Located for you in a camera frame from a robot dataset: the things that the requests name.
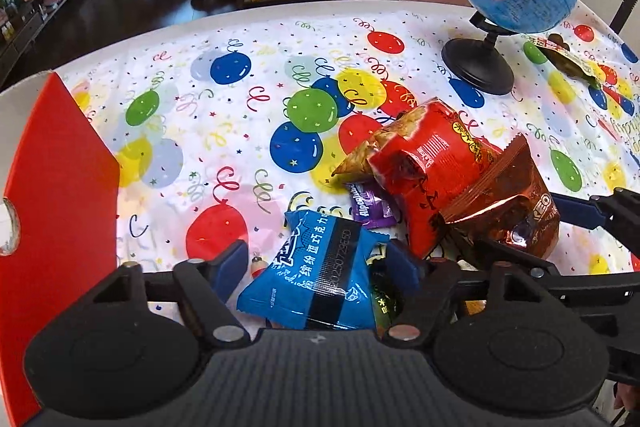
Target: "green balloon print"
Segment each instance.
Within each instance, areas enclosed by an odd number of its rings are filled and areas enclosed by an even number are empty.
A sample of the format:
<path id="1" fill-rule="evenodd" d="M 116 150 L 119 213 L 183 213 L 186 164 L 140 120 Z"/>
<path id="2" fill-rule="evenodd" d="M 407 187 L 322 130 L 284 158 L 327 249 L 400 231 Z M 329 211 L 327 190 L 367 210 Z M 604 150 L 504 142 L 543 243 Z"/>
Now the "green balloon print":
<path id="1" fill-rule="evenodd" d="M 524 54 L 527 56 L 527 58 L 534 64 L 540 65 L 546 62 L 545 55 L 535 46 L 533 42 L 525 42 L 522 50 L 524 51 Z"/>
<path id="2" fill-rule="evenodd" d="M 158 93 L 154 90 L 144 92 L 131 102 L 125 114 L 125 120 L 131 126 L 142 125 L 158 110 L 159 105 Z"/>
<path id="3" fill-rule="evenodd" d="M 556 168 L 562 185 L 572 192 L 578 192 L 582 188 L 582 177 L 574 161 L 566 154 L 555 149 L 551 149 L 551 161 Z"/>
<path id="4" fill-rule="evenodd" d="M 300 131 L 320 133 L 338 123 L 338 106 L 329 93 L 311 87 L 291 97 L 287 115 Z"/>

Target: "black cable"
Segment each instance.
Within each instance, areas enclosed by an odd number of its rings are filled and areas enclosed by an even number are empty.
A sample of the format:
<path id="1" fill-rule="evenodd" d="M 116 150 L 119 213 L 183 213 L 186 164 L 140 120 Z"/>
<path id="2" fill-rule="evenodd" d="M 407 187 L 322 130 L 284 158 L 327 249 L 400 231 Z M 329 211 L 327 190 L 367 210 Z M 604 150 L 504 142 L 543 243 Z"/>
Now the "black cable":
<path id="1" fill-rule="evenodd" d="M 633 11 L 633 9 L 636 6 L 636 4 L 638 4 L 638 0 L 623 0 L 622 1 L 622 4 L 620 5 L 620 8 L 618 8 L 618 12 L 613 17 L 613 20 L 611 21 L 611 24 L 609 25 L 610 28 L 613 31 L 615 31 L 618 35 L 622 31 L 622 28 L 624 27 L 624 25 L 626 23 L 626 20 L 629 19 L 629 16 L 631 15 L 631 12 Z"/>

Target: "tv cabinet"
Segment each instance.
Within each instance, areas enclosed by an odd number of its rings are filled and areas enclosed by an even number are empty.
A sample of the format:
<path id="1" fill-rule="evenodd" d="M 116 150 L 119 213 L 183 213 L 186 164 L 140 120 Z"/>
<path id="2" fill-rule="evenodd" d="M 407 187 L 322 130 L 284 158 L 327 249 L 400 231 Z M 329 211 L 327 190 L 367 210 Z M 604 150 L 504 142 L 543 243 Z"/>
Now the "tv cabinet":
<path id="1" fill-rule="evenodd" d="M 20 56 L 67 1 L 60 1 L 58 7 L 44 19 L 40 14 L 42 0 L 28 0 L 18 7 L 18 15 L 10 20 L 15 29 L 13 37 L 6 42 L 0 36 L 0 90 Z"/>

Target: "screw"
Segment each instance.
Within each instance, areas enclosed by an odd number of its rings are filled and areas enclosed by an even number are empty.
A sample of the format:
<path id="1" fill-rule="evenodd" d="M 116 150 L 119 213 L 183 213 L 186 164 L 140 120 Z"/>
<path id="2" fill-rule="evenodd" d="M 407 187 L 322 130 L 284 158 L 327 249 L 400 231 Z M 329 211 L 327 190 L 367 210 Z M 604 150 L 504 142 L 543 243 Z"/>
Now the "screw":
<path id="1" fill-rule="evenodd" d="M 244 330 L 233 325 L 220 326 L 213 330 L 213 336 L 220 342 L 235 342 L 244 337 Z"/>
<path id="2" fill-rule="evenodd" d="M 414 341 L 420 336 L 420 330 L 409 324 L 398 324 L 389 329 L 389 336 L 397 341 Z"/>

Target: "globe stand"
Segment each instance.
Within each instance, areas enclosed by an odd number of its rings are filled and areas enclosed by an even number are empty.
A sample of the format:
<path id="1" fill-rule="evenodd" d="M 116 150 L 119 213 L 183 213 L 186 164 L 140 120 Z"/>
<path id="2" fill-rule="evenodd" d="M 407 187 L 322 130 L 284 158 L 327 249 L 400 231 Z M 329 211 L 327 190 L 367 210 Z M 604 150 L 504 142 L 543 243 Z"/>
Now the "globe stand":
<path id="1" fill-rule="evenodd" d="M 456 77 L 489 94 L 507 94 L 513 89 L 513 71 L 495 49 L 498 36 L 515 35 L 515 32 L 489 24 L 476 12 L 470 22 L 487 32 L 484 41 L 453 39 L 442 49 L 442 60 Z"/>

